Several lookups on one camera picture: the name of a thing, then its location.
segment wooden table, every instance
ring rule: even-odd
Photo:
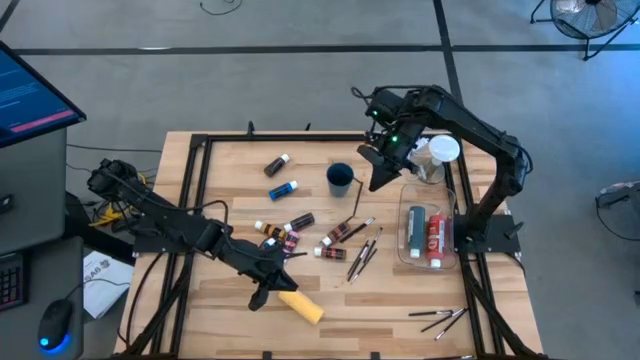
[[[176,204],[191,134],[168,133],[156,179],[155,191]],[[356,152],[357,146],[350,142],[215,143],[204,201],[227,201],[231,207],[229,221],[235,227],[234,238],[257,243],[264,236],[254,230],[256,220],[281,225],[311,211],[316,224],[301,232],[298,250],[312,253],[318,241],[350,215],[357,193],[354,186],[347,197],[332,198],[325,177],[328,165],[332,162],[351,164],[356,176],[368,183],[371,166]],[[291,156],[290,163],[273,178],[267,178],[262,169],[282,153]],[[493,180],[495,162],[468,144],[465,155],[477,201]],[[191,203],[195,197],[201,156],[199,153],[196,159]],[[457,167],[452,167],[461,196]],[[272,202],[267,191],[291,180],[298,181],[299,189],[291,196]],[[249,311],[247,303],[255,285],[247,277],[237,276],[222,262],[196,256],[180,357],[257,358],[263,351],[272,351],[275,358],[367,358],[374,351],[380,352],[382,358],[474,354],[468,315],[437,342],[433,338],[440,332],[440,327],[420,332],[437,316],[407,316],[414,311],[466,306],[459,265],[451,270],[425,273],[398,260],[398,201],[402,186],[407,182],[406,178],[399,178],[375,193],[370,193],[365,186],[358,215],[351,223],[355,226],[371,216],[376,221],[344,244],[348,249],[348,261],[334,262],[309,255],[292,259],[286,265],[300,290],[325,310],[324,318],[316,326],[282,303],[275,293],[265,307],[257,312]],[[208,208],[204,215],[221,219],[222,211]],[[360,247],[380,226],[384,231],[378,242],[378,254],[354,285],[345,284],[345,274]],[[136,262],[125,314],[128,314],[133,294],[153,257],[144,255]],[[488,255],[487,259],[499,310],[525,344],[535,351],[542,351],[522,270],[512,259],[501,254]],[[165,261],[166,256],[153,269],[141,293],[133,318],[134,336],[156,311]],[[488,322],[482,307],[478,307],[490,352],[493,346],[489,340]],[[163,351],[168,351],[173,312],[168,319]],[[123,316],[122,333],[126,320],[127,316]],[[115,350],[122,351],[123,348],[124,344],[118,341]]]

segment concrete floor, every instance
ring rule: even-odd
[[[8,0],[0,0],[0,13]],[[528,23],[535,0],[445,0],[453,45],[576,44],[552,24]],[[222,1],[208,1],[222,10]],[[541,17],[548,6],[543,6]],[[640,43],[640,26],[620,43]],[[113,48],[296,44],[439,44],[426,0],[244,0],[211,17],[198,1],[22,0],[0,39],[15,48]],[[567,359],[640,359],[640,243],[598,223],[593,198],[617,181],[640,179],[637,101],[640,52],[605,52],[584,63],[574,52],[455,53],[465,104],[518,136],[535,171],[509,202],[545,352]],[[449,87],[441,52],[369,54],[27,56],[89,117],[69,142],[162,147],[171,130],[364,129],[349,86],[436,83]],[[69,149],[68,161],[96,166],[119,157],[139,168],[154,154]],[[91,198],[86,174],[67,188]],[[640,234],[628,213],[620,231]],[[106,356],[122,303],[85,328],[85,356]]]

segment black cup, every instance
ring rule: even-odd
[[[353,181],[353,169],[344,163],[335,163],[327,169],[329,192],[335,197],[343,197],[349,191]]]

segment monitor screen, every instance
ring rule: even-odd
[[[0,43],[0,148],[82,120],[84,114]]]

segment yellow sponge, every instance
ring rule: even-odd
[[[278,298],[284,301],[285,304],[291,306],[293,310],[313,325],[317,324],[324,314],[324,310],[320,306],[314,304],[313,301],[300,291],[280,291]]]

